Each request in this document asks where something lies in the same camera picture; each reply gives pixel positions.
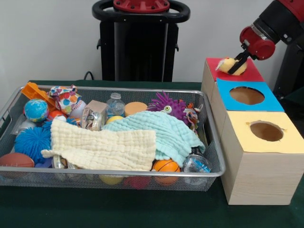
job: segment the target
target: black handle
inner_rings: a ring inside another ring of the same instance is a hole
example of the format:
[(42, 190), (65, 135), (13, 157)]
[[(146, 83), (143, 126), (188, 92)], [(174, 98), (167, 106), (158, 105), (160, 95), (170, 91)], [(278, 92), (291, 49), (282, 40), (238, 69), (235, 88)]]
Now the black handle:
[(111, 22), (159, 22), (159, 23), (182, 23), (190, 18), (190, 9), (187, 5), (170, 1), (170, 9), (178, 11), (178, 13), (129, 13), (122, 11), (105, 11), (105, 9), (113, 7), (113, 0), (101, 0), (92, 7), (93, 16), (101, 21)]

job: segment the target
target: white wall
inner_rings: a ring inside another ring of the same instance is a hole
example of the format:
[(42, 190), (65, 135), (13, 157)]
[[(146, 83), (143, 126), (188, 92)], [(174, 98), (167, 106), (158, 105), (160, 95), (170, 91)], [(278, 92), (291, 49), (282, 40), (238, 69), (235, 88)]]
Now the white wall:
[[(235, 57), (242, 51), (241, 30), (272, 0), (181, 0), (191, 8), (180, 24), (174, 81), (201, 82), (206, 57)], [(0, 0), (0, 107), (12, 91), (30, 79), (77, 80), (91, 70), (101, 79), (96, 0)], [(256, 62), (273, 87), (285, 52)]]

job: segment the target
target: black cable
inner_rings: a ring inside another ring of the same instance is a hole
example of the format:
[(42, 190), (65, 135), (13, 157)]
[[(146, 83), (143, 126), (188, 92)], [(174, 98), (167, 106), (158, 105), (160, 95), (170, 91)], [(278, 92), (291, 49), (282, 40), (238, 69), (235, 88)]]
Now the black cable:
[(86, 77), (87, 77), (88, 75), (91, 75), (91, 79), (94, 80), (94, 76), (93, 76), (93, 74), (92, 74), (91, 71), (86, 72), (85, 77), (84, 77), (84, 80), (86, 80)]

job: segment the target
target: cardboard hole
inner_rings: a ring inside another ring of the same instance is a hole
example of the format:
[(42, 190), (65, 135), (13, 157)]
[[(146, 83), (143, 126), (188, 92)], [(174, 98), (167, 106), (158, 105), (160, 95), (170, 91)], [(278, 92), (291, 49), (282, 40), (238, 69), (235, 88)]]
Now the cardboard hole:
[(256, 105), (265, 100), (264, 95), (260, 91), (243, 86), (231, 89), (230, 96), (236, 101), (247, 105)]
[(281, 128), (271, 122), (257, 121), (251, 123), (250, 129), (256, 137), (266, 141), (275, 142), (283, 138)]

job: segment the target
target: yellow ball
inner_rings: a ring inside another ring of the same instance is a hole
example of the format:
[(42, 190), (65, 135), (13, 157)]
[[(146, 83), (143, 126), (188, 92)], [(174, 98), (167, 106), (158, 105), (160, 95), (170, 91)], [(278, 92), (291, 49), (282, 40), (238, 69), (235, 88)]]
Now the yellow ball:
[(115, 115), (115, 116), (112, 116), (110, 119), (108, 119), (107, 122), (106, 122), (105, 124), (108, 124), (108, 123), (113, 122), (113, 121), (115, 121), (115, 120), (121, 120), (121, 119), (123, 119), (122, 116), (120, 116), (120, 115)]
[[(220, 61), (219, 64), (219, 70), (227, 73), (232, 67), (233, 65), (238, 62), (238, 60), (235, 60), (234, 58), (225, 58), (223, 60)], [(235, 76), (240, 76), (242, 73), (245, 72), (245, 70), (247, 69), (247, 63), (244, 63), (239, 69), (236, 70), (236, 72), (234, 72), (232, 75)]]
[(108, 175), (99, 175), (99, 178), (107, 185), (116, 185), (123, 180), (123, 177), (113, 177)]

